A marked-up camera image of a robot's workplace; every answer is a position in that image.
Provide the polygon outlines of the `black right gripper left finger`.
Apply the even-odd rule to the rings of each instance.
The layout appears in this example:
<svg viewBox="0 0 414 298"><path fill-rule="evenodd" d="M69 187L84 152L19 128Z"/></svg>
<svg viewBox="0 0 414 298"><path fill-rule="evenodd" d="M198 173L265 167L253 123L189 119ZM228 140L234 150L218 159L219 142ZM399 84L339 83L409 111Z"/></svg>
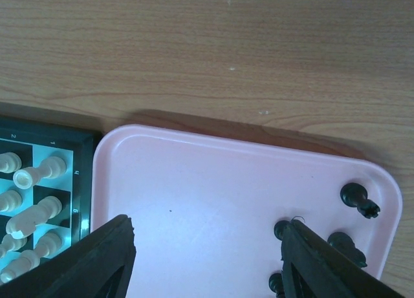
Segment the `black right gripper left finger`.
<svg viewBox="0 0 414 298"><path fill-rule="evenodd" d="M131 218L118 215L74 246L1 286L1 297L125 297L136 256Z"/></svg>

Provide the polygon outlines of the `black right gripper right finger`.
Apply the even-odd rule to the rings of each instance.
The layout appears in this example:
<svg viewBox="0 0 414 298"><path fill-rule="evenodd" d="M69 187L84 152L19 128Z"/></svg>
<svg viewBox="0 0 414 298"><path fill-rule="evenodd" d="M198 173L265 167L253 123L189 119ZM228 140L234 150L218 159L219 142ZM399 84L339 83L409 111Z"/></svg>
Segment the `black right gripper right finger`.
<svg viewBox="0 0 414 298"><path fill-rule="evenodd" d="M281 257L286 297L402 297L296 219L283 230Z"/></svg>

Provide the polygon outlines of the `black pawn chess piece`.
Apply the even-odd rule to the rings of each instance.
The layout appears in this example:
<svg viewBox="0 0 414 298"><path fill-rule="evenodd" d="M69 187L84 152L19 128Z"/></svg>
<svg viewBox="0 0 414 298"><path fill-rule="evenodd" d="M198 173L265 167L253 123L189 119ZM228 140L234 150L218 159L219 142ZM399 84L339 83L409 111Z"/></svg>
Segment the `black pawn chess piece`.
<svg viewBox="0 0 414 298"><path fill-rule="evenodd" d="M283 233L288 224L288 220L280 220L274 225L274 235L278 240L283 240Z"/></svg>

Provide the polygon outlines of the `black and white chessboard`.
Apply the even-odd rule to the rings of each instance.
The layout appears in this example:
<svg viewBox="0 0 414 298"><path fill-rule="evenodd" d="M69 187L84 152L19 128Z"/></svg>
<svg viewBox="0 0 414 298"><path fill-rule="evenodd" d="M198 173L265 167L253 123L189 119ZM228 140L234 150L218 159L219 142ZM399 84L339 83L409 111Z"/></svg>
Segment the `black and white chessboard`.
<svg viewBox="0 0 414 298"><path fill-rule="evenodd" d="M35 109L22 105L1 104L1 154L13 152L22 161L21 169L38 167L50 157L62 158L66 173L55 179L42 179L29 189L18 188L13 173L1 173L1 193L17 191L22 205L11 211L1 212L1 241L7 234L6 223L18 213L37 204L48 196L57 197L62 211L45 224L36 226L27 243L17 251L9 251L1 259L1 270L25 250L33 250L38 240L50 230L56 230L62 247L54 255L40 259L40 265L69 249L90 232L91 188L93 157L102 134L79 126L75 114Z"/></svg>

